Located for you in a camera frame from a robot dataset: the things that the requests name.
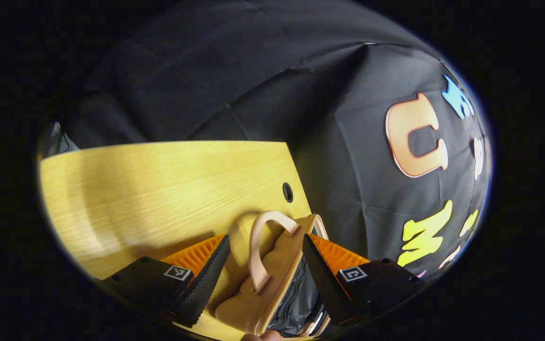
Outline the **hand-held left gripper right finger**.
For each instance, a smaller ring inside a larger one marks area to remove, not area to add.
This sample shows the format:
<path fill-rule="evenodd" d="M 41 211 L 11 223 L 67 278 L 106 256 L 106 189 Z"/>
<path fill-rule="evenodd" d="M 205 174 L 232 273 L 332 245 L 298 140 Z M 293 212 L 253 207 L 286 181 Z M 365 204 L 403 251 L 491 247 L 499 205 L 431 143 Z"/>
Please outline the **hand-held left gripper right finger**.
<path fill-rule="evenodd" d="M 331 323 L 368 323 L 402 306 L 427 287 L 425 280 L 388 258 L 368 260 L 313 233 L 303 255 Z"/>

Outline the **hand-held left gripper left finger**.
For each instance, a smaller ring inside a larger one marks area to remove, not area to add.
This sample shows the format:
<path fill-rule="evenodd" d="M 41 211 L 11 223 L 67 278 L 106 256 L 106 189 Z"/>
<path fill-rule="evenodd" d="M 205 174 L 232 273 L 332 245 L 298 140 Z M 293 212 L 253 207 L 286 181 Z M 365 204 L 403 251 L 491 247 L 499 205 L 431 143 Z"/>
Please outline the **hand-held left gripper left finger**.
<path fill-rule="evenodd" d="M 230 255 L 230 238 L 217 235 L 158 260 L 140 257 L 95 285 L 132 309 L 192 328 L 207 306 Z"/>

